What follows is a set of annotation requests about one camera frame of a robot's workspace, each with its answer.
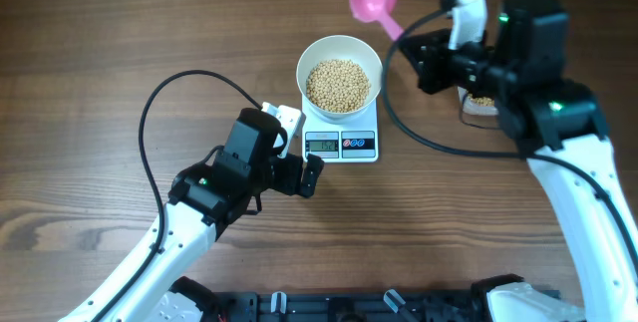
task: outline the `robotic arm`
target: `robotic arm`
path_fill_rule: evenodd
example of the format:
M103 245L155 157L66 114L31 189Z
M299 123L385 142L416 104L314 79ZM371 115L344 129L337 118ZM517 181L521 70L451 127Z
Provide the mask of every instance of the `robotic arm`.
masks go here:
M180 172L164 207L163 240L158 254L136 283L100 321L199 322L205 308L169 288L213 245L225 228L244 214L261 210L259 195L272 188L287 195L314 194L323 161L288 154L290 140L301 132L305 117L296 109L264 103L262 111L244 109L226 145L212 165L205 161ZM248 210L255 197L256 210ZM92 321L123 288L149 255L157 234L157 218L138 245L107 280L64 322Z
M484 317L496 322L638 320L638 232L598 103L584 85L561 77L566 12L558 0L503 0L496 45L486 47L484 0L441 4L454 18L452 30L405 38L399 48L424 92L458 85L495 100L499 126L516 142L519 157L527 159L556 212L586 310L511 282L483 291L489 311Z

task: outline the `white scale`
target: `white scale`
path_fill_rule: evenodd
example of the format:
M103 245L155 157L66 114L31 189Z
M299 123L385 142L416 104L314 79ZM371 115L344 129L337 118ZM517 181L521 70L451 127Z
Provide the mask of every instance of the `white scale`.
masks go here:
M315 113L310 104L301 97L301 110L306 116L302 130L305 161L308 154L325 162L374 162L379 158L377 102L338 123Z

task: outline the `green led light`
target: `green led light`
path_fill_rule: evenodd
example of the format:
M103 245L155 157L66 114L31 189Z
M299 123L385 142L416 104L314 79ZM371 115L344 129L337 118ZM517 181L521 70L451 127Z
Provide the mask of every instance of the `green led light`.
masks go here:
M558 103L558 102L550 102L549 103L549 108L553 111L553 112L560 112L563 109L563 105Z

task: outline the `wooden table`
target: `wooden table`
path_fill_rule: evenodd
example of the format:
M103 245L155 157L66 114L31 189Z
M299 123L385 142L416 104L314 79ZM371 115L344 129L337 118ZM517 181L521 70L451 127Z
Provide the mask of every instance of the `wooden table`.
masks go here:
M494 31L499 0L487 0ZM566 76L598 95L620 177L638 209L637 0L562 0ZM407 25L437 0L399 0ZM430 29L447 26L441 20ZM295 66L313 41L379 26L347 0L0 0L0 320L50 321L84 300L157 215L138 152L153 88L187 69L223 74L257 101L300 107ZM461 126L454 90L427 96L403 58L391 94L406 124L448 145L507 151L501 133ZM151 109L146 142L162 195L223 144L247 102L185 78ZM311 199L266 193L187 272L213 291L468 288L513 272L582 303L553 211L527 165L444 155L395 128L379 104L381 158L328 165ZM299 152L299 143L295 143Z

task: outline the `digital display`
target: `digital display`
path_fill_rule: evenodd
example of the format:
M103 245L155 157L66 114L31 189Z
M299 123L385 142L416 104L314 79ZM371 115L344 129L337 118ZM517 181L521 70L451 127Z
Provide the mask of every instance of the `digital display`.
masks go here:
M336 141L315 141L308 142L311 152L336 152Z

